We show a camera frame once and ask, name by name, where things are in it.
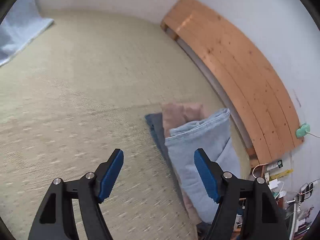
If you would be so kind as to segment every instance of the electrical outlet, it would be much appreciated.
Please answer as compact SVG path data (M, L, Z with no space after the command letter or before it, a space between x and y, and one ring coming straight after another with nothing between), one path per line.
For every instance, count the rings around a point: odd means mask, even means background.
M303 137L307 132L310 132L310 124L304 123L296 130L296 136L297 138Z

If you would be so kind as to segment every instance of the tatami mat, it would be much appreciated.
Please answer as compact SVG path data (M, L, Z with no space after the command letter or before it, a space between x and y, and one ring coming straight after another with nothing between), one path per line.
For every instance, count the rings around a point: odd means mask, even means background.
M0 215L28 233L50 183L78 179L124 151L116 185L100 207L114 239L192 239L144 116L163 102L223 107L198 68L159 26L99 12L51 12L55 24L0 68ZM249 159L232 138L242 164ZM75 218L86 239L79 207Z

